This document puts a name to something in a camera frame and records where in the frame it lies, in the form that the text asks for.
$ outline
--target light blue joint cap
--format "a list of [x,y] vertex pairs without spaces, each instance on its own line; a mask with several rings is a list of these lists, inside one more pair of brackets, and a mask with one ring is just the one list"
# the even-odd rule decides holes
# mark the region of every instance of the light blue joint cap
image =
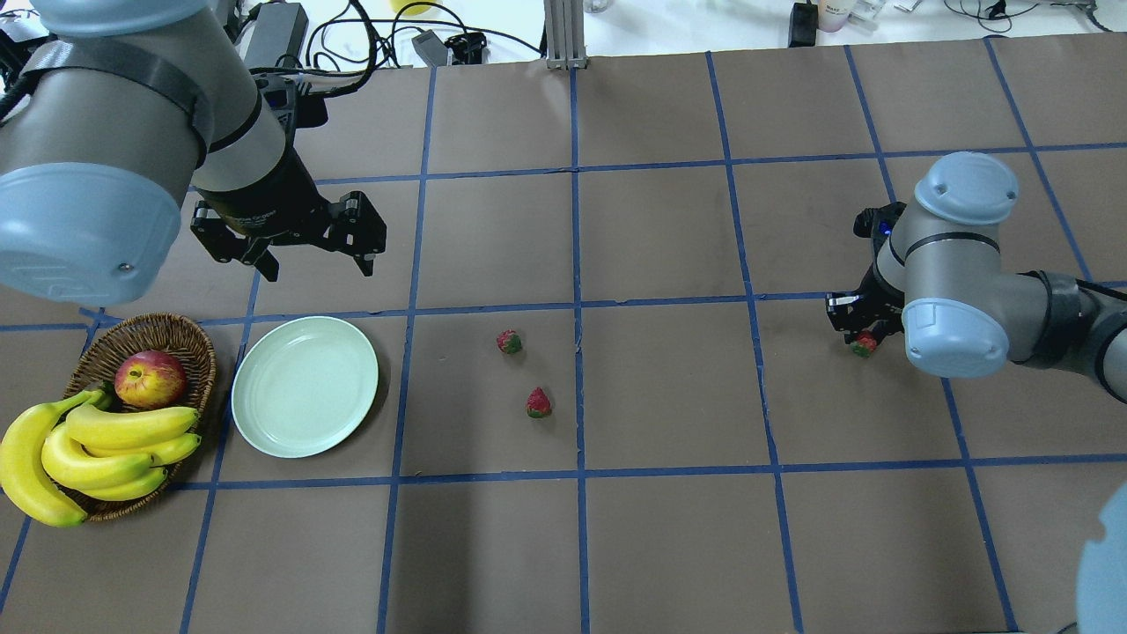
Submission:
[[108,37],[178,23],[207,0],[33,0],[43,26],[69,37]]
[[924,208],[959,224],[997,224],[1018,199],[1018,177],[1004,162],[976,152],[955,152],[935,161],[916,182]]
[[53,162],[0,176],[0,283],[54,301],[143,295],[180,230],[163,187],[117,167]]
[[942,296],[908,302],[900,315],[908,361],[929,375],[969,379],[1005,366],[1010,338],[993,316]]
[[1119,634],[1127,623],[1127,485],[1100,514],[1103,542],[1089,542],[1076,575],[1076,622],[1082,634]]

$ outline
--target brown basket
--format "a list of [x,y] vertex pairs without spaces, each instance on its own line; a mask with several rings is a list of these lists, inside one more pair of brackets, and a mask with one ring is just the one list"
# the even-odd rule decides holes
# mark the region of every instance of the brown basket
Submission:
[[[95,382],[113,382],[121,365],[144,350],[167,352],[184,366],[188,387],[177,405],[195,408],[199,412],[199,422],[190,431],[203,436],[202,430],[206,428],[204,417],[215,385],[215,349],[198,324],[179,314],[141,314],[106,331],[79,359],[64,396],[78,394]],[[136,409],[122,404],[121,411],[133,412]],[[87,521],[110,520],[131,514],[160,495],[175,480],[184,462],[169,465],[168,479],[160,488],[136,500],[106,502],[71,489],[61,489],[89,514]]]

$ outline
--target bunch of bananas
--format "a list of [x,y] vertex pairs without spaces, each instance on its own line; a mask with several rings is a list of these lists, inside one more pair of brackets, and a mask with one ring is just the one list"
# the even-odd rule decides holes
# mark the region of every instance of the bunch of bananas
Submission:
[[112,403],[113,389],[103,386],[20,414],[0,443],[8,499],[43,524],[76,526],[87,512],[55,483],[97,500],[143,498],[168,477],[167,465],[199,446],[188,432],[193,408],[118,414],[105,411]]

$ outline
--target apple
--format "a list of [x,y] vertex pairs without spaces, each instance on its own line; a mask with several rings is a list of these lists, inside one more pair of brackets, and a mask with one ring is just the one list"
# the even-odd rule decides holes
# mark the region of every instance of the apple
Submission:
[[176,403],[187,386],[188,377],[180,363],[159,350],[130,357],[114,377],[117,398],[142,410],[159,410]]

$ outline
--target white plate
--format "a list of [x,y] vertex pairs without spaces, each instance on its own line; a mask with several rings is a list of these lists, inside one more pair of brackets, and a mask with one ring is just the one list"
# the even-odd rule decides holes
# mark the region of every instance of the white plate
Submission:
[[334,316],[274,329],[234,375],[231,413],[242,438],[279,458],[320,454],[348,437],[375,399],[372,342]]

